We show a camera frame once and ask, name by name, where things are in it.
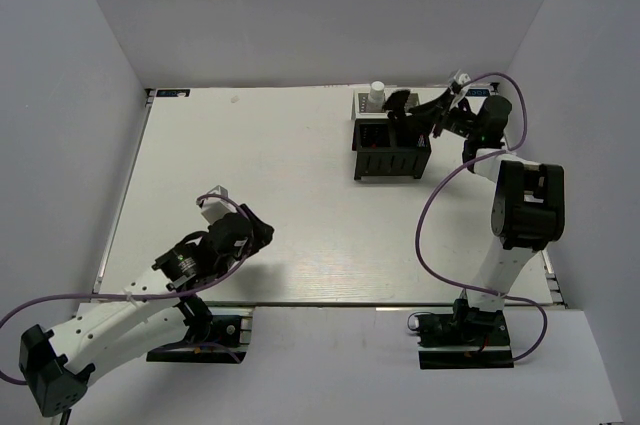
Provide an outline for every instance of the wall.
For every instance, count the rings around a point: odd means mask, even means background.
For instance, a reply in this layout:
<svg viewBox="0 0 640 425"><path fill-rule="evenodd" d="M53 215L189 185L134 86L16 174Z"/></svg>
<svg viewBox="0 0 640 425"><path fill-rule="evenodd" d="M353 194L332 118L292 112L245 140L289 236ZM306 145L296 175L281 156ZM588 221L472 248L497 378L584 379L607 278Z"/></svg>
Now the wall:
<svg viewBox="0 0 640 425"><path fill-rule="evenodd" d="M640 0L545 0L509 69L529 103L523 156L565 167L566 231L550 252L629 424L640 424L639 23Z"/></svg>
<svg viewBox="0 0 640 425"><path fill-rule="evenodd" d="M0 0L0 313L45 294L90 291L144 91L95 0ZM21 331L72 304L26 311L0 333L19 376ZM0 383L0 422L31 424L26 387Z"/></svg>
<svg viewBox="0 0 640 425"><path fill-rule="evenodd" d="M543 0L98 0L143 85L444 80L505 70Z"/></svg>

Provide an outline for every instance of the gray wall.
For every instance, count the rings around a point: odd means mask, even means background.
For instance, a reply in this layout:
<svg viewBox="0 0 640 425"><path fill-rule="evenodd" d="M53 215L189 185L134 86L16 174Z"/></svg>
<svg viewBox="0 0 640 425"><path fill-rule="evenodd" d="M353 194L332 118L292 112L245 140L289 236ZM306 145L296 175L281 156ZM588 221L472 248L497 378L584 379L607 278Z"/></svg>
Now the gray wall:
<svg viewBox="0 0 640 425"><path fill-rule="evenodd" d="M98 0L145 86L505 70L543 0Z"/></svg>
<svg viewBox="0 0 640 425"><path fill-rule="evenodd" d="M545 0L510 72L531 126L524 156L566 170L567 226L550 252L583 308L625 423L640 424L637 240L640 0Z"/></svg>
<svg viewBox="0 0 640 425"><path fill-rule="evenodd" d="M0 313L90 291L144 91L95 0L0 0ZM26 311L0 332L19 376L21 331L72 304ZM35 423L26 387L0 383L0 422Z"/></svg>

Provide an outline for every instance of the white table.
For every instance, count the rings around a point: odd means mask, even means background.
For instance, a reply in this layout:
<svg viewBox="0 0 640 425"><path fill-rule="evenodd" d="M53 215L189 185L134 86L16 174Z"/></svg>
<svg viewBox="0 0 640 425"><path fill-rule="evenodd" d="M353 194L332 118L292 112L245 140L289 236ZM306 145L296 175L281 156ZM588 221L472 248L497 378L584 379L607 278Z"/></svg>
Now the white table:
<svg viewBox="0 0 640 425"><path fill-rule="evenodd" d="M440 93L417 89L421 101ZM192 89L155 98L101 291L118 292L184 235L206 228L195 198L221 184L275 227L272 244L202 294L243 304L444 304L459 290L416 261L418 215L461 162L463 140L432 140L421 180L353 180L353 89ZM471 99L479 108L480 99ZM520 113L517 104L514 113ZM494 184L463 173L441 193L423 233L426 259L469 281L489 245ZM551 303L543 260L512 290Z"/></svg>
<svg viewBox="0 0 640 425"><path fill-rule="evenodd" d="M408 311L259 308L241 365L130 362L74 407L70 425L598 425L620 413L584 316L550 312L514 369L420 370ZM534 310L506 312L523 351Z"/></svg>

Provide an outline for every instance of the white bottle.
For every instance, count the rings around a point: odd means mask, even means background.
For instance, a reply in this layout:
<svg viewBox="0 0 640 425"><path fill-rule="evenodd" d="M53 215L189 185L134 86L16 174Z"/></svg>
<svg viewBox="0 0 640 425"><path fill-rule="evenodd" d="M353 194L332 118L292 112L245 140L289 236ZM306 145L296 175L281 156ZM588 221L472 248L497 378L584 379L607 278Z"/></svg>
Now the white bottle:
<svg viewBox="0 0 640 425"><path fill-rule="evenodd" d="M365 111L367 113L382 112L384 101L384 83L373 82L369 90L369 95L367 96Z"/></svg>

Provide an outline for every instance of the black crate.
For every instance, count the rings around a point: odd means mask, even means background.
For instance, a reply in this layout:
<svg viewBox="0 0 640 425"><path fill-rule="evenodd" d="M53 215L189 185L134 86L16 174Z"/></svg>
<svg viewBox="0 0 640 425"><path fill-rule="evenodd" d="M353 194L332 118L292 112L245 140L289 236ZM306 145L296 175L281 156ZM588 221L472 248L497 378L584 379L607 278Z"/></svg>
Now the black crate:
<svg viewBox="0 0 640 425"><path fill-rule="evenodd" d="M357 152L354 179L362 177L422 178L431 144L424 137L422 146L401 147L388 119L357 119L352 150Z"/></svg>

